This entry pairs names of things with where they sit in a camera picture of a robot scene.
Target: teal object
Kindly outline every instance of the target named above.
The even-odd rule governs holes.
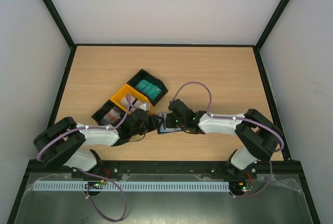
[[[152,88],[149,90],[148,93],[146,93],[146,95],[147,95],[150,99],[154,100],[154,99],[155,99],[155,98],[156,98],[161,92],[162,92],[162,91],[161,91],[161,89],[160,89],[159,87],[154,86],[154,87],[152,87]]]
[[[147,86],[142,90],[143,93],[145,93],[146,95],[148,94],[148,92],[154,87],[154,84],[148,83]]]
[[[146,81],[146,80],[141,80],[135,87],[138,89],[138,90],[140,90],[140,91],[142,91],[147,85],[149,84],[149,82],[148,81]]]

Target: black compartment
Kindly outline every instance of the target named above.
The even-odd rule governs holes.
[[[156,96],[156,98],[154,100],[152,100],[147,94],[145,94],[144,92],[138,90],[135,86],[137,86],[137,84],[141,81],[141,80],[146,80],[148,82],[150,82],[151,84],[157,86],[158,88],[160,88],[161,93],[159,93],[158,96]],[[165,94],[168,92],[167,87],[165,87],[164,83],[157,79],[156,77],[152,76],[151,74],[149,74],[146,70],[141,69],[134,77],[132,77],[127,84],[131,87],[133,87],[135,90],[139,91],[141,94],[145,95],[146,97],[148,97],[149,101],[151,102],[151,104],[153,106],[155,106],[161,99],[162,97],[165,96]]]
[[[120,113],[120,117],[123,118],[125,115],[125,112],[118,107],[116,104],[114,104],[111,100],[108,100],[106,103],[104,103],[104,105],[99,108],[98,111],[96,111],[93,115],[92,118],[98,123],[98,125],[100,126],[104,126],[105,124],[103,124],[101,121],[103,119],[103,117],[112,109],[112,108],[116,108],[118,110],[118,112]]]

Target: wooden table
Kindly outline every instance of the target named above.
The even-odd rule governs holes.
[[[96,125],[91,115],[141,68],[162,80],[169,92],[153,113],[168,111],[169,101],[188,81],[209,87],[216,114],[259,110],[271,119],[252,48],[247,47],[124,47],[78,46],[60,103],[56,122],[71,116],[76,122]],[[208,94],[188,85],[179,98],[193,111],[205,110]],[[157,135],[117,147],[90,146],[104,160],[227,160],[243,144],[224,134]],[[272,160],[282,160],[280,152]]]

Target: table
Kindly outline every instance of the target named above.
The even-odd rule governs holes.
[[[62,96],[56,122],[71,116],[96,125],[96,112],[140,69],[162,80],[169,92],[153,113],[168,111],[169,101],[188,81],[209,87],[216,114],[259,110],[271,119],[257,63],[250,47],[78,46]],[[205,110],[208,94],[199,85],[186,86],[178,96],[193,111]],[[88,146],[103,160],[227,160],[243,144],[236,136],[151,132],[133,143],[116,147]],[[283,160],[281,152],[272,160]]]

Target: gray wall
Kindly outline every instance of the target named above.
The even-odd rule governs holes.
[[[0,223],[6,223],[69,48],[42,0],[0,0],[0,7]]]
[[[261,50],[292,158],[332,223],[333,2],[291,0]]]
[[[76,43],[255,44],[279,0],[53,0]]]

